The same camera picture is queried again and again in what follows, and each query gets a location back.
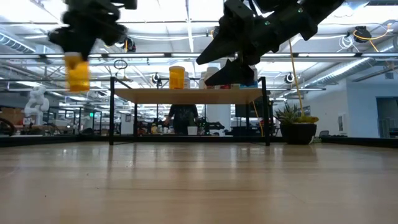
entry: desk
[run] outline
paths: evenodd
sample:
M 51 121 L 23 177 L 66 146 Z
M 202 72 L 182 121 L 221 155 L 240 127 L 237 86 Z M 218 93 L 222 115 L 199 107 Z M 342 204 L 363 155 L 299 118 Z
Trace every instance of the desk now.
M 124 89 L 115 89 L 115 82 L 126 86 Z M 227 90 L 169 90 L 169 89 L 132 89 L 129 85 L 116 77 L 111 77 L 111 105 L 114 105 L 114 96 L 117 95 L 120 98 L 129 100 L 134 103 L 134 140 L 138 140 L 137 134 L 137 111 L 138 104 L 175 104 L 175 105 L 186 105 L 186 104 L 204 104 L 204 105 L 230 105 L 230 104 L 246 104 L 248 105 L 255 99 L 263 97 L 264 105 L 264 118 L 269 118 L 268 113 L 268 100 L 267 100 L 267 89 L 266 79 L 260 78 L 262 88 L 258 89 L 227 89 Z M 264 125 L 264 142 L 267 146 L 270 144 L 269 137 L 269 124 L 265 122 Z M 109 144 L 114 143 L 114 106 L 110 109 L 110 127 L 109 127 Z

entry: person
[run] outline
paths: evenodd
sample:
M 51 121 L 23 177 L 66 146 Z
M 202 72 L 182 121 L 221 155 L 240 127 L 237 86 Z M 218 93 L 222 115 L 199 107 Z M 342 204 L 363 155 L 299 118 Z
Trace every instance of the person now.
M 169 115 L 164 121 L 165 125 L 170 123 L 174 116 L 173 127 L 175 134 L 188 135 L 188 127 L 194 126 L 198 121 L 198 109 L 196 105 L 172 105 Z

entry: wooden floor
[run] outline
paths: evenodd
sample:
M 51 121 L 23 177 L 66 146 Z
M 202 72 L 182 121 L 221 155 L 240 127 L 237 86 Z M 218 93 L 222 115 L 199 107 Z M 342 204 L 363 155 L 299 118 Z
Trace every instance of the wooden floor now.
M 2 148 L 0 223 L 398 223 L 398 151 L 105 142 Z

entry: white robot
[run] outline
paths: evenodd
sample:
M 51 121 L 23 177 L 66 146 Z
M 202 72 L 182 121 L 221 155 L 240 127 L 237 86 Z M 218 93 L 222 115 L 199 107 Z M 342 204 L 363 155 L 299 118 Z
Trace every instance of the white robot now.
M 49 110 L 49 100 L 44 97 L 45 87 L 37 86 L 29 93 L 29 101 L 25 105 L 25 118 L 36 115 L 36 125 L 43 124 L 43 111 Z

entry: potted plant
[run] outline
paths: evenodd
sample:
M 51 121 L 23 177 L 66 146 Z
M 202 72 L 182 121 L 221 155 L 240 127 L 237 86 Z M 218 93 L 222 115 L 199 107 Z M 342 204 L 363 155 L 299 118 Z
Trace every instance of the potted plant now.
M 300 114 L 297 105 L 285 105 L 283 111 L 275 112 L 275 118 L 280 121 L 280 132 L 288 144 L 309 144 L 315 136 L 319 119 L 313 116 Z

